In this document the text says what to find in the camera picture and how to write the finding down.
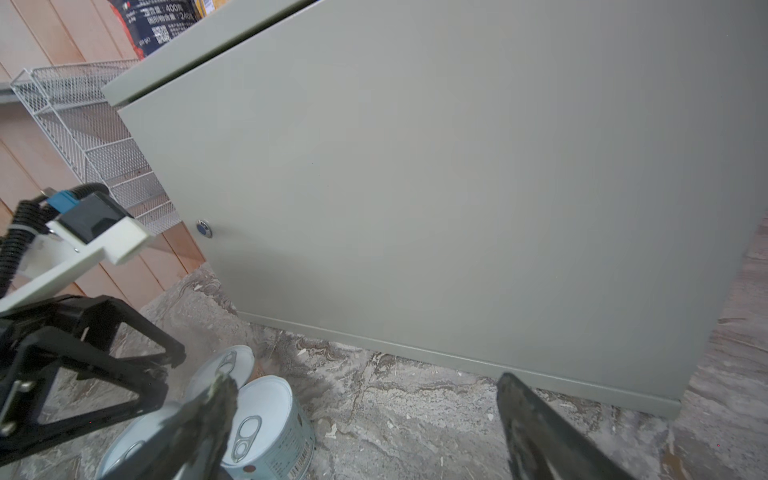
marble floor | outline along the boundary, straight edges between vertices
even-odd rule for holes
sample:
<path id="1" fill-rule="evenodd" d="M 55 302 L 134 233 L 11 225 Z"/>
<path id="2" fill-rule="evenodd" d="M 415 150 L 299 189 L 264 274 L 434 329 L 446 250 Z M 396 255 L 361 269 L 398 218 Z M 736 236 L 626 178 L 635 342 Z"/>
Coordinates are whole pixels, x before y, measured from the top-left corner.
<path id="1" fill-rule="evenodd" d="M 217 350 L 247 344 L 288 380 L 314 423 L 310 478 L 511 478 L 495 406 L 495 380 L 240 321 L 207 266 L 142 313 L 187 347 L 169 376 L 181 399 Z M 114 352 L 151 346 L 121 331 Z M 44 415 L 117 402 L 104 383 L 63 376 Z M 674 422 L 552 392 L 538 394 L 635 478 L 765 478 L 768 472 L 768 221 L 691 378 Z M 0 478 L 90 480 L 126 424 L 75 439 L 0 469 Z"/>

gray cabinet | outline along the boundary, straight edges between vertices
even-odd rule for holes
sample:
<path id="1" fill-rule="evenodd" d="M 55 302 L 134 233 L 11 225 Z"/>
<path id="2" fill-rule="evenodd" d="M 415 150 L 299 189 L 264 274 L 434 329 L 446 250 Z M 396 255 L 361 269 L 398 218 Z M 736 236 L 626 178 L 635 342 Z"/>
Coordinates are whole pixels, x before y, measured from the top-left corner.
<path id="1" fill-rule="evenodd" d="M 242 318 L 676 415 L 768 199 L 765 5 L 250 3 L 105 90 Z"/>

light blue can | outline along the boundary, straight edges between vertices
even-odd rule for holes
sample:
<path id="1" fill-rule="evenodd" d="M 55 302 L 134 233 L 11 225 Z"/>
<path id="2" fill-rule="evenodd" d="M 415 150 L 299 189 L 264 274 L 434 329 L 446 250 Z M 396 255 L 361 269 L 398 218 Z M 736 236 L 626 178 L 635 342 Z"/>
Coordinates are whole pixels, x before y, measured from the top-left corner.
<path id="1" fill-rule="evenodd" d="M 264 376 L 237 394 L 221 466 L 234 480 L 303 480 L 315 432 L 288 382 Z"/>

wire rack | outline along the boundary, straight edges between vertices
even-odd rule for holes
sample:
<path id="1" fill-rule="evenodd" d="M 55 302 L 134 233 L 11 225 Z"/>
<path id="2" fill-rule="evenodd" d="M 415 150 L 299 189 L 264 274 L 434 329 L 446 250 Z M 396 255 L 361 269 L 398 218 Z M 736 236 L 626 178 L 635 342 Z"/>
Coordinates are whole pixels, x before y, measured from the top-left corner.
<path id="1" fill-rule="evenodd" d="M 102 182 L 157 235 L 180 222 L 131 133 L 101 88 L 138 63 L 103 61 L 24 70 L 11 89 L 81 182 Z"/>

white metal mesh rack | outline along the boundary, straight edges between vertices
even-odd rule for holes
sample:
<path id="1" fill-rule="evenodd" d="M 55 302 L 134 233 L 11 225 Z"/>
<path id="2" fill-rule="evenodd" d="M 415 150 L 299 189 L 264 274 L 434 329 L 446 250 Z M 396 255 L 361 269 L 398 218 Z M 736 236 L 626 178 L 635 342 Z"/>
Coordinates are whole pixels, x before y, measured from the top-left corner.
<path id="1" fill-rule="evenodd" d="M 152 173 L 101 88 L 138 60 L 24 70 L 11 88 L 81 182 L 102 182 L 153 234 L 179 223 Z"/>

